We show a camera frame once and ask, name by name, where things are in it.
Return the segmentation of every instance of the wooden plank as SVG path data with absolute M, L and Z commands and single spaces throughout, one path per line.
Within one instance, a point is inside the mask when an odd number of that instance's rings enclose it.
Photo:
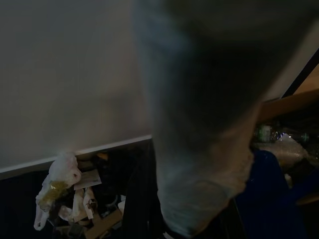
M 86 239 L 95 239 L 109 230 L 112 226 L 122 220 L 122 213 L 116 209 L 114 212 L 109 214 L 107 217 L 99 221 L 91 229 L 89 229 L 84 235 Z
M 280 100 L 266 102 L 261 106 L 257 123 L 267 122 L 273 118 L 300 110 L 319 100 L 319 89 L 288 96 Z

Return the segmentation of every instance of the plastic bag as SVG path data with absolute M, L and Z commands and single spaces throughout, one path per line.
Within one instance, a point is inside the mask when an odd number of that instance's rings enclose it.
M 288 134 L 284 134 L 275 143 L 255 143 L 260 150 L 272 152 L 282 168 L 290 168 L 303 158 L 309 158 L 308 152 Z
M 34 228 L 45 226 L 49 211 L 56 199 L 61 197 L 73 184 L 81 180 L 81 171 L 72 153 L 60 155 L 50 166 L 49 174 L 42 183 L 42 189 L 35 198 L 37 204 Z

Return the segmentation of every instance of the trash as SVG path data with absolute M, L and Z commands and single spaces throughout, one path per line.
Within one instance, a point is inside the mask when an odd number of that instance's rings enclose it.
M 94 198 L 94 194 L 91 187 L 85 189 L 83 206 L 88 216 L 88 219 L 93 219 L 94 211 L 97 208 L 97 202 Z
M 122 215 L 124 215 L 124 209 L 125 209 L 125 201 L 122 201 L 118 204 L 119 210 L 121 211 Z
M 91 229 L 84 233 L 86 239 L 95 239 L 102 235 L 105 231 L 109 231 L 112 226 L 122 220 L 121 212 L 116 209 L 114 212 L 109 214 L 107 217 L 99 221 Z
M 61 206 L 59 211 L 59 217 L 65 221 L 72 221 L 72 209 L 67 206 Z
M 287 134 L 275 143 L 255 143 L 254 146 L 273 153 L 283 168 L 292 167 L 303 158 L 309 157 L 307 151 Z
M 35 198 L 37 208 L 34 228 L 36 230 L 39 231 L 45 226 L 54 201 L 80 179 L 81 171 L 77 168 L 77 161 L 72 153 L 60 155 L 51 164 L 49 174 L 42 183 L 42 189 Z
M 35 220 L 34 220 L 34 229 L 37 231 L 44 228 L 46 220 L 49 218 L 49 212 L 44 212 L 41 210 L 39 205 L 36 205 Z
M 310 135 L 307 133 L 300 133 L 298 131 L 284 128 L 284 127 L 278 127 L 278 126 L 270 126 L 270 125 L 260 125 L 259 127 L 255 128 L 254 131 L 254 138 L 258 142 L 262 143 L 270 143 L 270 142 L 276 142 L 278 139 L 280 139 L 283 135 L 288 134 L 291 138 L 293 138 L 295 141 L 306 144 L 310 140 Z
M 75 223 L 87 217 L 84 206 L 83 206 L 83 199 L 84 199 L 84 190 L 83 189 L 76 190 L 74 194 L 73 209 L 72 209 L 72 218 Z
M 81 180 L 74 185 L 74 190 L 92 187 L 101 183 L 102 182 L 99 176 L 99 172 L 95 169 L 89 172 L 82 173 Z

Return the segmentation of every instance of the white wall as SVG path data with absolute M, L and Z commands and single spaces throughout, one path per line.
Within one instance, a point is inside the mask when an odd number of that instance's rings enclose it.
M 150 133 L 130 29 L 129 0 L 0 1 L 0 171 Z

